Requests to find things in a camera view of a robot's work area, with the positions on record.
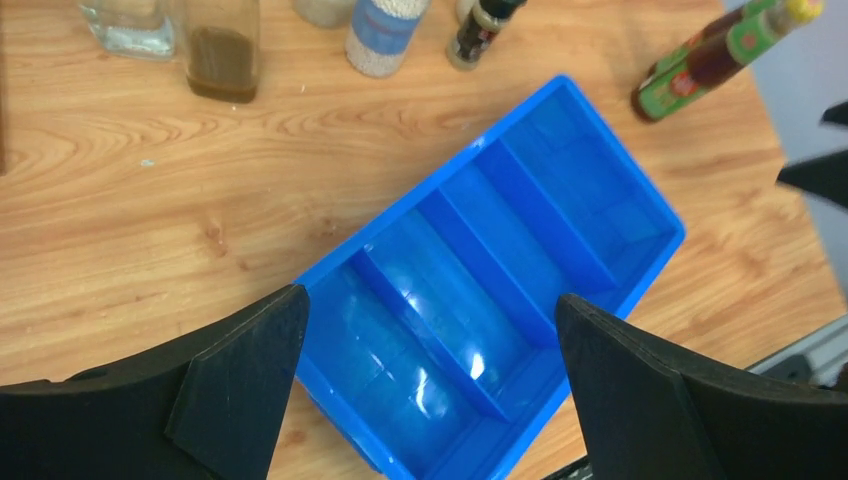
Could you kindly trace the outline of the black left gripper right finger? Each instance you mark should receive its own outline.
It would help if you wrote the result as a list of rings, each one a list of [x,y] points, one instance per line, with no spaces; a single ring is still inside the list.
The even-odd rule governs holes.
[[[575,294],[555,320],[587,448],[557,478],[846,477],[845,329],[739,369]]]

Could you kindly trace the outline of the glass bottle with brown sauce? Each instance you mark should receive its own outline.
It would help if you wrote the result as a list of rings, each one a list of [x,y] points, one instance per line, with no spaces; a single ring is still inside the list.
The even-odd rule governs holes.
[[[260,2],[183,1],[185,77],[197,96],[245,104],[259,84]]]

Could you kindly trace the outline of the blue plastic divided bin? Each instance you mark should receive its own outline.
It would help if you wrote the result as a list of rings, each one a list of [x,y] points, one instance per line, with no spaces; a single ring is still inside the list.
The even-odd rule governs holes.
[[[570,392],[558,298],[626,317],[684,237],[558,75],[298,278],[298,380],[390,479],[502,479]]]

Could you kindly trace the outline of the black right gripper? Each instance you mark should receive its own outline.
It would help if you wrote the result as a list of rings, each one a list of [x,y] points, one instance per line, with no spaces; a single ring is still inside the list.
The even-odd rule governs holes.
[[[783,167],[777,183],[847,209],[847,148]]]

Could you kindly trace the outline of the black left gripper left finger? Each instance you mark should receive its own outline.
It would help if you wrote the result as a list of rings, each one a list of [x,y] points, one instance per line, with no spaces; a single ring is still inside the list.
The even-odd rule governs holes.
[[[1,389],[5,479],[263,479],[310,300],[288,285],[193,332],[61,381]]]

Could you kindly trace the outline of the clear glass oil bottle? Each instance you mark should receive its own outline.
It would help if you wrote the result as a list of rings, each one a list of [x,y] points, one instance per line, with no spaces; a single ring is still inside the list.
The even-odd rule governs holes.
[[[77,6],[104,50],[152,61],[175,56],[169,1],[84,0]]]

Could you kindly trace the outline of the green label sauce bottle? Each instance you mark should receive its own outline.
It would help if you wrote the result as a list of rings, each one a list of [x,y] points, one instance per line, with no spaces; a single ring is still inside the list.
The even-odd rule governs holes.
[[[658,122],[719,87],[811,23],[823,1],[748,1],[657,60],[631,93],[634,113]]]

